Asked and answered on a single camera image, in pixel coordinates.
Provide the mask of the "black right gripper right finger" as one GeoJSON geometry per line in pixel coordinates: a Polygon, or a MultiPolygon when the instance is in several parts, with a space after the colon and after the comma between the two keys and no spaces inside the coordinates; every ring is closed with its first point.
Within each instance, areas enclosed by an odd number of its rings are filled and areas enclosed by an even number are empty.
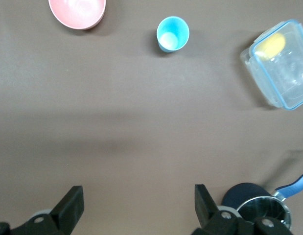
{"type": "Polygon", "coordinates": [[[200,223],[192,235],[292,235],[277,219],[257,217],[249,223],[233,208],[218,206],[205,185],[195,185],[195,211],[200,223]]]}

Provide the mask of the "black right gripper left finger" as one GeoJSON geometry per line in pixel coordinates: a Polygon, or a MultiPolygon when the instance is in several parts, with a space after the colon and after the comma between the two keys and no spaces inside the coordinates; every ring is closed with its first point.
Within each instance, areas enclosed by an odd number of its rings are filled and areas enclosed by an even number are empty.
{"type": "Polygon", "coordinates": [[[14,229],[0,222],[0,235],[71,235],[83,212],[83,187],[73,186],[53,209],[36,213],[14,229]]]}

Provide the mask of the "brown table mat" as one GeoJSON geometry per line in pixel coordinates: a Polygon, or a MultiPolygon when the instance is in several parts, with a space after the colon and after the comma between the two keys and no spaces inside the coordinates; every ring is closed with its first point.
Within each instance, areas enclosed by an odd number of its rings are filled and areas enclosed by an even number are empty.
{"type": "Polygon", "coordinates": [[[107,0],[72,30],[48,0],[0,0],[0,222],[17,227],[72,186],[72,235],[190,235],[194,186],[217,204],[241,182],[273,191],[303,173],[303,105],[267,104],[240,60],[303,0],[107,0]],[[156,31],[186,21],[163,52],[156,31]]]}

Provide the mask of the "clear plastic container blue seal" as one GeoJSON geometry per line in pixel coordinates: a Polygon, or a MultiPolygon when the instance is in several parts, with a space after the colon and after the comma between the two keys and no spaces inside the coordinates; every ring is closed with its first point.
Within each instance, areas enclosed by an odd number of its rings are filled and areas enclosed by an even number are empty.
{"type": "Polygon", "coordinates": [[[294,110],[303,104],[303,26],[297,20],[283,21],[266,30],[241,52],[240,58],[270,105],[294,110]],[[285,36],[285,48],[273,59],[261,60],[255,55],[255,47],[274,33],[285,36]]]}

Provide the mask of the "yellow round food piece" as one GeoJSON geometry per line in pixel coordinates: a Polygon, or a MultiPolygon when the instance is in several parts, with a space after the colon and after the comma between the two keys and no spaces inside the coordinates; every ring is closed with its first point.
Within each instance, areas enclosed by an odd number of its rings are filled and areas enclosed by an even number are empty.
{"type": "Polygon", "coordinates": [[[281,33],[274,33],[258,43],[254,52],[261,60],[271,60],[283,51],[285,45],[285,36],[281,33]]]}

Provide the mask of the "empty blue cup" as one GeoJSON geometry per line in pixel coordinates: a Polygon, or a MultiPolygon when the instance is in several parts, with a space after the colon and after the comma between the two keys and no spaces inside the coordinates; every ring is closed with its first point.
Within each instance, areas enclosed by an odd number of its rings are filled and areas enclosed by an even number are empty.
{"type": "Polygon", "coordinates": [[[173,53],[187,44],[190,29],[184,19],[170,16],[159,23],[156,36],[159,48],[165,53],[173,53]]]}

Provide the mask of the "pink bowl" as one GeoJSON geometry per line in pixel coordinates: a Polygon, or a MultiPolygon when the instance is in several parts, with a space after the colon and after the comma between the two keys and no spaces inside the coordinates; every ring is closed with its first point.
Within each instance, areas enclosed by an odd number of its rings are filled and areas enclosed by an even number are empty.
{"type": "Polygon", "coordinates": [[[48,3],[61,24],[76,30],[95,27],[106,9],[106,0],[48,0],[48,3]]]}

